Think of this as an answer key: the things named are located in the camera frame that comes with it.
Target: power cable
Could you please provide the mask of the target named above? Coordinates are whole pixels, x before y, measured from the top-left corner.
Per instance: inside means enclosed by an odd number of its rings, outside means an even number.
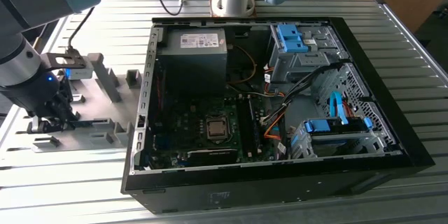
[[[178,11],[175,13],[171,13],[169,12],[169,10],[166,9],[165,7],[165,4],[162,3],[162,0],[158,0],[159,1],[159,4],[161,4],[161,7],[163,8],[165,12],[170,15],[170,16],[177,16],[179,11],[182,10],[182,7],[183,7],[183,0],[179,0],[179,7],[178,7]]]
[[[82,27],[83,23],[85,23],[85,22],[86,22],[86,20],[89,19],[89,17],[90,17],[90,15],[91,15],[91,12],[93,12],[93,10],[94,10],[94,7],[91,7],[91,8],[89,9],[89,12],[86,13],[86,15],[85,15],[85,17],[83,17],[83,19],[82,19],[81,23],[77,25],[77,27],[75,27],[75,29],[74,29],[74,31],[73,31],[73,33],[71,33],[70,37],[67,38],[67,45],[66,45],[67,49],[73,49],[73,46],[71,46],[71,41],[73,41],[73,39],[74,39],[74,36],[75,36],[77,32],[79,31],[79,29],[81,29],[81,27]]]

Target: metal bracket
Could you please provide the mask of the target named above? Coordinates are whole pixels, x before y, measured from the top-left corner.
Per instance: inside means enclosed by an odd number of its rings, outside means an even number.
[[[81,69],[85,68],[85,61],[78,54],[75,49],[69,49],[63,54],[54,54],[47,52],[39,55],[42,62],[45,63],[46,71],[51,71],[54,69]],[[65,59],[69,63],[58,63],[57,58]]]

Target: aluminum profile table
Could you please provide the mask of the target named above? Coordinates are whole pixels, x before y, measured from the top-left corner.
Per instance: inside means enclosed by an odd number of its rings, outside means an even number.
[[[166,5],[174,11],[177,0]],[[34,154],[5,137],[14,106],[0,130],[1,223],[448,223],[448,78],[389,8],[370,0],[257,6],[258,16],[345,18],[435,166],[354,197],[154,216],[119,193],[123,148]],[[142,69],[150,19],[161,16],[157,0],[102,0],[73,45],[81,54],[99,51],[115,74]],[[207,0],[187,1],[181,16],[207,16]],[[82,17],[59,20],[45,51],[63,51]]]

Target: black cable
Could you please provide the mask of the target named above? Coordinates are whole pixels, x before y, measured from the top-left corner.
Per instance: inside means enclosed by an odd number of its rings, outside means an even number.
[[[278,160],[287,159],[287,152],[289,152],[289,144],[287,144],[287,137],[286,137],[286,126],[285,126],[285,117],[282,116],[277,123],[278,126],[278,135],[279,135],[279,142],[285,147],[285,153],[281,153],[278,156]]]
[[[289,91],[285,94],[285,97],[282,98],[281,101],[281,106],[271,112],[270,115],[267,115],[262,121],[266,122],[271,117],[274,117],[277,114],[279,114],[289,106],[291,102],[291,97],[297,95],[301,91],[303,91],[310,85],[311,85],[311,80],[325,71],[337,69],[343,65],[343,63],[337,62],[331,63],[327,66],[322,66],[317,68],[313,72],[306,74],[303,78],[299,79],[299,81],[295,82],[295,84],[291,86]]]
[[[165,7],[165,4],[162,3],[162,0],[158,0],[159,1],[159,4],[161,4],[161,7],[163,8],[165,12],[170,15],[170,16],[177,16],[179,11],[182,10],[182,7],[183,7],[183,1],[181,1],[179,3],[179,7],[178,7],[178,11],[175,13],[171,13],[169,12],[169,10],[166,9]]]
[[[86,22],[86,20],[89,19],[89,17],[90,17],[90,15],[91,15],[91,12],[93,12],[93,10],[94,10],[94,7],[91,7],[91,8],[89,9],[89,12],[86,13],[86,15],[85,15],[85,17],[83,17],[83,19],[82,19],[81,23],[77,25],[77,27],[75,27],[75,29],[74,29],[74,31],[73,31],[73,33],[71,33],[70,37],[67,38],[67,45],[66,45],[67,49],[73,49],[73,46],[71,46],[71,41],[73,41],[73,39],[74,39],[74,36],[75,36],[77,32],[79,31],[79,29],[81,29],[81,27],[82,27],[83,23],[85,23],[85,22]]]

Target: wire bundle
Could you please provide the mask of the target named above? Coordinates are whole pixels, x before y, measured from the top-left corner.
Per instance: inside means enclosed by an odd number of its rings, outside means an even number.
[[[263,137],[273,138],[273,139],[277,139],[277,140],[281,139],[279,136],[269,135],[269,132],[270,132],[273,126],[277,124],[279,118],[285,115],[286,108],[287,108],[287,106],[290,105],[290,102],[291,102],[291,98],[310,86],[313,79],[322,72],[325,72],[327,70],[331,70],[331,69],[337,69],[341,66],[342,66],[342,63],[339,63],[339,62],[331,63],[327,66],[322,66],[322,67],[317,68],[313,72],[310,72],[305,77],[302,77],[299,81],[295,82],[295,84],[291,86],[291,88],[289,89],[289,91],[283,95],[283,98],[281,100],[281,106],[261,120],[261,122],[265,123],[266,121],[269,121],[277,115],[275,120],[269,124],[267,130],[263,133]]]

